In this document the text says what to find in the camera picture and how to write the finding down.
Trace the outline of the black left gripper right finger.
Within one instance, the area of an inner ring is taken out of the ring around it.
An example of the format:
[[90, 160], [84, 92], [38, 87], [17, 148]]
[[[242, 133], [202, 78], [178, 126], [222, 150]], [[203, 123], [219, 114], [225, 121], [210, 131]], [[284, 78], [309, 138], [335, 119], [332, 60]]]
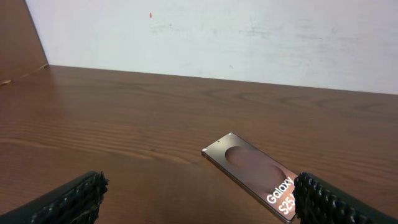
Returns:
[[397, 219], [311, 173], [299, 173], [294, 186], [295, 212], [301, 224], [397, 224]]

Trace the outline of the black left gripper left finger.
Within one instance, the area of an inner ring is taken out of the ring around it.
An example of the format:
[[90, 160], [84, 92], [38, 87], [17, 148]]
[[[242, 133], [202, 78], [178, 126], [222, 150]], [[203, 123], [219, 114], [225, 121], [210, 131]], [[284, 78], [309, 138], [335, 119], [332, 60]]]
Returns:
[[89, 171], [1, 215], [3, 224], [94, 224], [108, 191], [102, 172]]

